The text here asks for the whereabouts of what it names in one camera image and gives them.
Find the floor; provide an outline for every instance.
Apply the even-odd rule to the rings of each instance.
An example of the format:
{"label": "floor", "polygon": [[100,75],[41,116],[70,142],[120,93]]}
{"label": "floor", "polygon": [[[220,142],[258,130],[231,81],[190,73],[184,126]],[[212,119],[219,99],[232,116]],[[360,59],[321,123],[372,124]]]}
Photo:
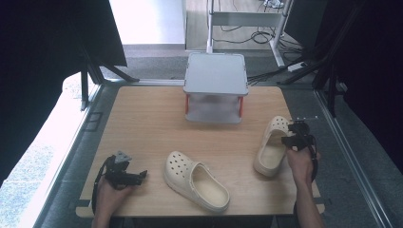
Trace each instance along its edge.
{"label": "floor", "polygon": [[[184,49],[182,1],[166,4],[162,0],[110,0],[110,4],[129,63],[122,71],[144,78],[144,85],[179,85],[189,53]],[[266,58],[273,60],[270,51],[243,51],[242,54],[249,61],[247,65],[252,75],[268,70],[263,67]],[[151,68],[159,70],[149,72]],[[43,130],[0,189],[1,227],[89,227],[90,220],[79,219],[74,213],[79,203],[76,199],[81,193],[80,184],[83,184],[79,177],[86,177],[88,163],[107,120],[103,118],[99,129],[90,131],[93,127],[90,118],[96,112],[103,112],[107,117],[119,87],[132,86],[107,69],[103,68],[103,73],[111,83],[91,86],[91,107],[84,112],[80,111],[79,75],[66,80],[64,93]],[[258,86],[275,86],[277,81],[289,75],[285,72],[268,77]],[[317,183],[326,205],[323,217],[328,227],[402,226],[401,174],[341,97],[336,99],[337,118],[326,115],[320,104],[320,94],[309,87],[313,77],[315,75],[310,75],[281,89],[293,116],[320,117],[312,123],[312,131],[317,133],[318,146],[326,155],[319,168]],[[68,124],[61,125],[61,120],[65,119]],[[342,134],[337,133],[338,129],[343,129]],[[390,221],[382,224],[372,210],[385,210],[386,220]],[[273,223],[274,227],[281,226],[281,217],[279,220]]]}

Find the gray floor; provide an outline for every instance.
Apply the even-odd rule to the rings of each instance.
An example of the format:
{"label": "gray floor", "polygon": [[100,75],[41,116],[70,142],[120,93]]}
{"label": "gray floor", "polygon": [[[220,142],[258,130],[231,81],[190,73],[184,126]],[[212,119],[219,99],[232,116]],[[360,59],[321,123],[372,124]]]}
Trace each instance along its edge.
{"label": "gray floor", "polygon": [[[143,85],[155,85],[155,79],[158,79],[158,84],[180,85],[189,54],[189,51],[184,49],[185,44],[181,43],[181,38],[183,37],[180,35],[178,42],[162,43],[162,45],[142,44],[138,46],[132,45],[130,42],[124,43],[128,67],[120,67],[120,69],[133,77],[141,78]],[[237,53],[245,56],[248,76],[277,70],[274,57],[270,51],[237,51]],[[287,57],[295,59],[297,54],[287,54]],[[29,225],[25,226],[24,224],[29,224],[28,221],[34,222],[36,220],[35,213],[39,212],[42,213],[35,227],[90,226],[90,219],[78,218],[75,215],[75,207],[81,203],[78,198],[117,91],[121,86],[135,86],[119,80],[119,77],[105,68],[102,68],[102,72],[110,82],[100,88],[97,96],[92,99],[90,109],[87,112],[72,111],[67,116],[62,117],[63,119],[56,117],[56,123],[53,125],[56,125],[57,130],[51,132],[50,135],[54,135],[55,139],[65,139],[65,144],[60,148],[55,148],[52,142],[34,143],[29,149],[31,153],[27,152],[22,162],[17,165],[18,167],[14,169],[12,175],[1,188],[1,227],[17,227],[18,224],[21,227],[29,227]],[[265,82],[255,86],[275,86],[276,82],[290,76],[292,73],[284,71],[281,74],[268,77]],[[354,151],[364,177],[367,178],[367,182],[383,206],[387,219],[394,227],[403,226],[403,217],[401,216],[403,215],[403,206],[399,203],[403,198],[401,173],[395,168],[371,132],[343,102],[341,96],[336,98],[336,118],[328,119],[320,99],[316,92],[311,89],[310,83],[314,77],[315,73],[292,85],[283,85],[281,89],[293,117],[319,117],[317,121],[312,121],[309,125],[312,128],[312,133],[317,137],[318,149],[322,154],[317,185],[322,195],[321,200],[326,206],[323,218],[327,226],[390,227],[389,224],[379,224],[374,217],[372,201],[366,197],[368,196],[368,189],[362,187],[362,180],[360,179],[362,177],[356,174],[356,167],[351,166],[349,162],[351,158],[345,153],[344,145],[337,140],[337,134],[333,129],[334,121],[339,124],[349,148]],[[69,110],[79,110],[80,101],[79,96],[77,96],[79,90],[76,86],[77,83],[69,85],[64,93],[65,95],[68,94],[73,101],[71,105],[74,107]],[[66,100],[61,100],[60,103],[65,105]],[[82,127],[78,131],[70,129],[69,136],[62,136],[61,133],[66,128],[62,129],[60,124],[66,120],[70,125],[82,124]],[[68,138],[74,136],[77,136],[77,140],[70,144]],[[54,154],[59,154],[59,151],[63,151],[63,153],[55,156]],[[59,165],[52,167],[53,162],[59,163]],[[50,173],[53,175],[59,174],[56,179],[52,178],[49,170],[52,171]],[[42,206],[35,207],[41,203],[45,205],[42,211]],[[281,219],[284,218],[278,217],[278,220],[273,222],[274,227],[290,227],[278,225],[278,223],[286,222],[281,221]]]}

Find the croc shoe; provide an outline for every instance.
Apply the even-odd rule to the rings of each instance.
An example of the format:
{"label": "croc shoe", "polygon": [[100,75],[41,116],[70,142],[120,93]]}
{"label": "croc shoe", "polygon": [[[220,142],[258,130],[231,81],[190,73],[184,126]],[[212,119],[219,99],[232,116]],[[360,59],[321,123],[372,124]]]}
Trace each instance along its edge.
{"label": "croc shoe", "polygon": [[202,163],[173,151],[165,163],[165,182],[173,190],[205,209],[219,213],[229,204],[229,193]]}
{"label": "croc shoe", "polygon": [[267,177],[274,177],[278,172],[285,156],[285,146],[281,143],[281,137],[291,136],[288,130],[289,122],[280,116],[276,116],[267,125],[259,152],[255,157],[255,169]]}

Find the wooden tabletop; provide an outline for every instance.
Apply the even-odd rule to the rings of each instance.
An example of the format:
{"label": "wooden tabletop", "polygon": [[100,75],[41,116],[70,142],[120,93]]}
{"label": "wooden tabletop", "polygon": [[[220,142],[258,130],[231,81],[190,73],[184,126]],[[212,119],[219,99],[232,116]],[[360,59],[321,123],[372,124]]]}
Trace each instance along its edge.
{"label": "wooden tabletop", "polygon": [[[163,180],[163,167],[171,151],[204,162],[230,193],[223,215],[292,214],[296,187],[284,159],[270,179],[255,171],[267,124],[279,115],[291,119],[281,90],[252,86],[244,98],[238,124],[192,123],[184,117],[181,86],[122,87],[116,97],[80,200],[90,200],[96,175],[104,160],[121,150],[133,158],[128,173],[148,170],[141,186],[116,212],[122,217],[175,217],[213,215],[174,192]],[[314,197],[319,198],[313,184]],[[324,205],[318,205],[324,211]],[[77,207],[83,218],[93,216],[90,206]]]}

